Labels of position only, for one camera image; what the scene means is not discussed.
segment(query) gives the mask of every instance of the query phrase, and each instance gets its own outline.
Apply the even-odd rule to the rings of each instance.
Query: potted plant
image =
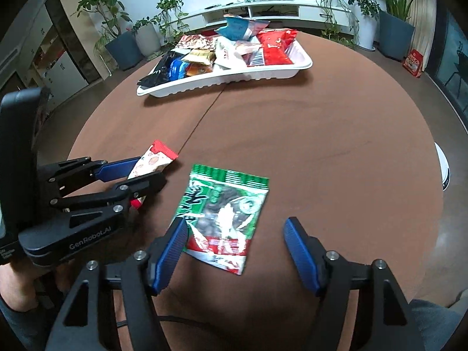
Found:
[[[383,55],[403,60],[407,55],[414,26],[406,22],[413,0],[385,0],[387,12],[381,11],[380,51]]]
[[[325,15],[325,29],[322,30],[321,36],[331,41],[341,43],[347,47],[353,47],[354,44],[349,39],[340,36],[340,28],[335,19],[332,7],[342,7],[348,12],[348,15],[352,14],[348,9],[344,0],[316,0],[320,7],[324,10]],[[353,20],[350,17],[350,26],[351,31],[357,33],[359,31],[359,26],[357,26],[357,20]]]
[[[377,17],[380,7],[375,0],[348,0],[352,5],[354,16],[359,25],[359,30],[354,36],[354,43],[366,50],[374,51],[373,46],[375,31],[377,29]]]
[[[138,20],[135,25],[133,25],[137,45],[145,57],[161,49],[161,43],[153,23],[156,23],[156,21],[146,17]]]
[[[182,12],[182,7],[182,0],[160,0],[156,5],[161,11],[153,17],[153,20],[158,24],[164,44],[176,45],[189,29],[189,26],[182,21],[182,18],[188,15]]]
[[[119,18],[132,22],[122,2],[119,0],[80,0],[76,11],[78,16],[82,11],[99,13],[102,16],[102,28],[112,38],[105,47],[121,70],[127,70],[143,59],[133,32],[122,32],[120,28]]]

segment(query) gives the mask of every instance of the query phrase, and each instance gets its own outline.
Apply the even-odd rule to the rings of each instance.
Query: brown floor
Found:
[[[403,69],[401,63],[383,57],[378,51],[360,50],[388,72],[414,100],[444,151],[452,178],[444,193],[444,213],[436,247],[427,260],[427,273],[418,297],[447,306],[459,291],[468,288],[468,135],[445,97],[423,74],[419,79]],[[116,71],[57,108],[44,126],[39,139],[39,160],[50,163],[67,158],[86,120],[107,94],[135,69]]]

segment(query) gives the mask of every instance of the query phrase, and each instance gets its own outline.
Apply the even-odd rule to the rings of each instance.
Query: human hand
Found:
[[[68,264],[55,269],[55,282],[61,291],[70,288],[68,269]],[[38,305],[34,280],[49,271],[32,264],[27,257],[0,265],[0,295],[12,310],[26,312],[34,309]]]

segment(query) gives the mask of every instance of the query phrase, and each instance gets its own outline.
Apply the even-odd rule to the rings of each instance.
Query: blue gripper pad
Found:
[[[306,289],[319,295],[327,283],[323,260],[325,249],[317,238],[307,235],[295,217],[286,220],[283,232],[302,283]]]
[[[165,241],[165,247],[156,260],[155,265],[151,265],[154,278],[153,289],[159,294],[169,285],[169,281],[176,269],[177,262],[187,242],[189,230],[184,218],[175,218],[166,234],[161,240]]]
[[[134,157],[104,164],[95,174],[96,179],[102,182],[109,182],[110,180],[128,177],[128,174],[130,174],[139,159],[140,157]]]

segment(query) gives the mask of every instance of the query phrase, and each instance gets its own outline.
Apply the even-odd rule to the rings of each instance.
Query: curtain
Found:
[[[436,6],[436,0],[414,0],[409,10],[408,22],[415,27],[409,50],[416,49],[423,55],[422,71],[426,68],[434,40]]]

